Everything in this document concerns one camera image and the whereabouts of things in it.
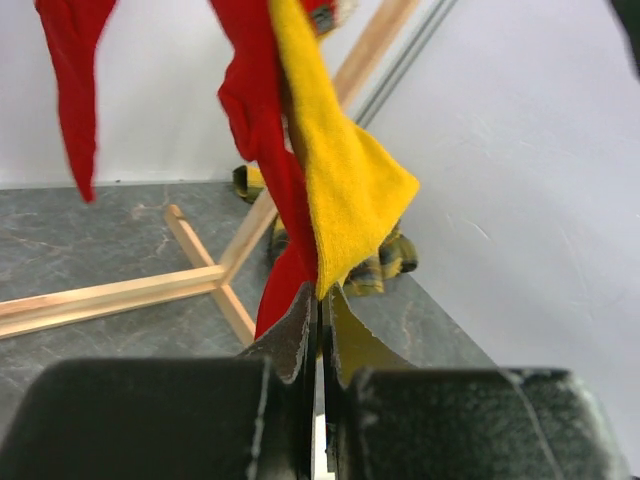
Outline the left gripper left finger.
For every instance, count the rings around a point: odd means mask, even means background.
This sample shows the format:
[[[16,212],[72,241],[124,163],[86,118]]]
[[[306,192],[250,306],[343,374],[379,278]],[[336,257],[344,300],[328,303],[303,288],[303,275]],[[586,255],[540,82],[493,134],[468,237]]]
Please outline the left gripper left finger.
[[[308,479],[317,302],[233,357],[66,360],[27,389],[5,479]]]

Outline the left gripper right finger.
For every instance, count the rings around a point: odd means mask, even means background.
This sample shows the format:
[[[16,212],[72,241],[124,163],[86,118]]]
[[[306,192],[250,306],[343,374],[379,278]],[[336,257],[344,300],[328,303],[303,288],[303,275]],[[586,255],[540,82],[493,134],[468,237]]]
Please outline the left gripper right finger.
[[[327,461],[339,479],[626,479],[604,410],[557,368],[421,368],[339,287],[322,302]]]

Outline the yellow sock with reindeer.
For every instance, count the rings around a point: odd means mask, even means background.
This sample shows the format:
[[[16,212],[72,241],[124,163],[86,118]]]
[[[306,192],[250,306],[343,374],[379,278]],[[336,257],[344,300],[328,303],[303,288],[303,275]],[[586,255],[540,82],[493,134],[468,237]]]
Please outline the yellow sock with reindeer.
[[[381,2],[331,74],[322,39],[301,3],[269,5],[305,147],[319,298],[378,249],[419,190],[418,180],[345,113],[416,6],[414,1]]]

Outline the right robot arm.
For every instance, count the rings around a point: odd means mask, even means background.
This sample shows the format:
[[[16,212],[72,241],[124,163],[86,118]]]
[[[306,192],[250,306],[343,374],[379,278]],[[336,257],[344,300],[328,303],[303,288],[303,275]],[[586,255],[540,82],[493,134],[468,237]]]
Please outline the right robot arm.
[[[636,78],[640,74],[640,0],[608,0],[625,36],[630,63]]]

